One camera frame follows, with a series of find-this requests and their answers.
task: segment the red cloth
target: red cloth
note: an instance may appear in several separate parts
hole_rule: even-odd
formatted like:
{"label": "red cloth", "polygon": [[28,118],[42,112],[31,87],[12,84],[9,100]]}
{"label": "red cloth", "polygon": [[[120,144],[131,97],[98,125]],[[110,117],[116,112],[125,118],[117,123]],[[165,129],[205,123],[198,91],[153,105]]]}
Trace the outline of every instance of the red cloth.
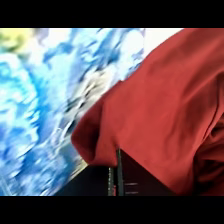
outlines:
{"label": "red cloth", "polygon": [[72,143],[89,164],[119,147],[180,195],[224,195],[224,29],[184,29],[81,119]]}

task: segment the red garment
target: red garment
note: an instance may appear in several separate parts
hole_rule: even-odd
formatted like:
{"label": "red garment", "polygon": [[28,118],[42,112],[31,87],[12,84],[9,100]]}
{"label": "red garment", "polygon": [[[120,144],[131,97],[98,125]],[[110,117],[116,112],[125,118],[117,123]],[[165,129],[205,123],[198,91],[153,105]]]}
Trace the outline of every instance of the red garment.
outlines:
{"label": "red garment", "polygon": [[119,147],[180,195],[224,195],[224,29],[184,29],[81,119],[72,143],[93,165]]}

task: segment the red fabric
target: red fabric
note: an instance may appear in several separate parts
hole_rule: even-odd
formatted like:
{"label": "red fabric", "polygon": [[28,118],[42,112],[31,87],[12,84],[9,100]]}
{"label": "red fabric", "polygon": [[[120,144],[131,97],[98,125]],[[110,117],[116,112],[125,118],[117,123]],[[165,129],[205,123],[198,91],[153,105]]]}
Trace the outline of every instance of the red fabric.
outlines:
{"label": "red fabric", "polygon": [[180,195],[224,195],[224,29],[184,29],[81,119],[72,143],[93,165],[119,147]]}

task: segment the red shirt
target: red shirt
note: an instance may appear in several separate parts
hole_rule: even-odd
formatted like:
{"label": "red shirt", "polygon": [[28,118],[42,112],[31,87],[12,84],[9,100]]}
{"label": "red shirt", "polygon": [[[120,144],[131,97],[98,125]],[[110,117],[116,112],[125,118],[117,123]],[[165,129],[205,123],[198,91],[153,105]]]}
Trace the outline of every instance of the red shirt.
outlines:
{"label": "red shirt", "polygon": [[224,29],[184,29],[109,90],[72,143],[87,163],[123,149],[180,195],[224,195]]}

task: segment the black object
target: black object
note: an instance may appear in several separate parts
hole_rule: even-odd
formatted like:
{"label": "black object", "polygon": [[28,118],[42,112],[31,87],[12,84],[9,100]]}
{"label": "black object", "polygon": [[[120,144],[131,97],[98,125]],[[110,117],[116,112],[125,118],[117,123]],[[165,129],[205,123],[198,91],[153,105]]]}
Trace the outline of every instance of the black object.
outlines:
{"label": "black object", "polygon": [[116,168],[88,166],[56,196],[174,196],[122,150]]}

